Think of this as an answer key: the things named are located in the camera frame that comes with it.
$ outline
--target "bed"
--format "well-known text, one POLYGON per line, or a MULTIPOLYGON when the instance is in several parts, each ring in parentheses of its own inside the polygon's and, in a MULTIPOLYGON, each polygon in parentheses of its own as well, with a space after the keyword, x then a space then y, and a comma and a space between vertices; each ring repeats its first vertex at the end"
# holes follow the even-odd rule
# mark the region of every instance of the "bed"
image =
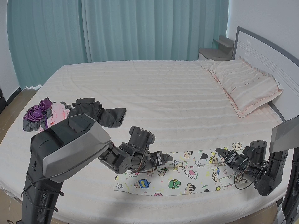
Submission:
MULTIPOLYGON (((151 151, 199 150, 222 144, 265 140, 271 130, 299 113, 299 62, 268 45, 254 33, 238 28, 234 57, 278 77, 284 92, 245 118, 239 118, 215 79, 201 67, 206 61, 120 61, 67 65, 39 89, 8 130, 0 145, 0 188, 20 198, 30 159, 30 138, 22 130, 28 108, 49 97, 67 104, 95 97, 103 108, 127 109, 119 128, 105 128, 114 144, 129 140, 136 125, 156 136, 151 151)), ((286 192, 292 151, 282 183, 269 195, 253 187, 179 196, 142 196, 113 190, 111 170, 97 159, 62 186, 58 198, 61 221, 83 223, 227 223, 268 207, 286 192)))

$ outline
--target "pillow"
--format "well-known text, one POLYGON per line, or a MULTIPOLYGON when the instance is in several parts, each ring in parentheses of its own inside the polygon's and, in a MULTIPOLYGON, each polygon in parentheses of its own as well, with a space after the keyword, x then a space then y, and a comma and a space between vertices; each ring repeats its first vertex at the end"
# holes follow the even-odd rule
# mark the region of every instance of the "pillow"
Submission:
POLYGON ((243 59, 208 62, 202 67, 218 81, 238 116, 243 118, 279 96, 283 89, 275 78, 243 59))

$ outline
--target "white cartoon garment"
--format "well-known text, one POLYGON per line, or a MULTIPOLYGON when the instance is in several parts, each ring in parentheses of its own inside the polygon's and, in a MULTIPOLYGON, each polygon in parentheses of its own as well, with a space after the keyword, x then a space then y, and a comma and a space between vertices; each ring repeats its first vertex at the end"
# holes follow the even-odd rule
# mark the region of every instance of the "white cartoon garment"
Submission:
MULTIPOLYGON (((241 142, 221 145, 239 154, 241 142)), ((219 191, 234 185, 234 172, 215 150, 170 153, 173 161, 147 174, 130 171, 115 177, 114 190, 149 196, 172 196, 219 191)), ((237 182, 245 179, 238 177, 237 182)))

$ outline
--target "bed sheet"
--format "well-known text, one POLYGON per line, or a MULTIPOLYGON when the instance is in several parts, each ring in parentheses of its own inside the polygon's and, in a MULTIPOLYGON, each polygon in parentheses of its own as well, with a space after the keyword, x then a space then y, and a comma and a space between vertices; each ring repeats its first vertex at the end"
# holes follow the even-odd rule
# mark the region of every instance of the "bed sheet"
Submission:
MULTIPOLYGON (((271 129, 281 120, 267 105, 239 118, 211 74, 200 65, 208 61, 121 61, 67 65, 40 88, 8 130, 0 145, 0 186, 20 198, 30 159, 30 138, 22 130, 28 108, 49 97, 75 102, 95 97, 103 108, 127 109, 119 128, 104 129, 116 145, 127 142, 136 125, 155 134, 152 152, 175 152, 219 147, 252 140, 270 143, 271 129)), ((142 196, 113 190, 116 174, 97 159, 62 186, 58 213, 74 223, 227 223, 269 206, 284 196, 292 151, 282 183, 269 196, 250 186, 243 191, 179 196, 142 196)))

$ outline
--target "curtain fold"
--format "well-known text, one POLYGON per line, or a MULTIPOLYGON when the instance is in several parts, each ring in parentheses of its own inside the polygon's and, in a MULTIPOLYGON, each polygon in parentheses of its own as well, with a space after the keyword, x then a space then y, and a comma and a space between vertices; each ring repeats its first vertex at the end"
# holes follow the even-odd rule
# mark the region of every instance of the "curtain fold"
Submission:
POLYGON ((196 60, 226 34, 228 0, 9 0, 9 48, 21 88, 61 66, 196 60))

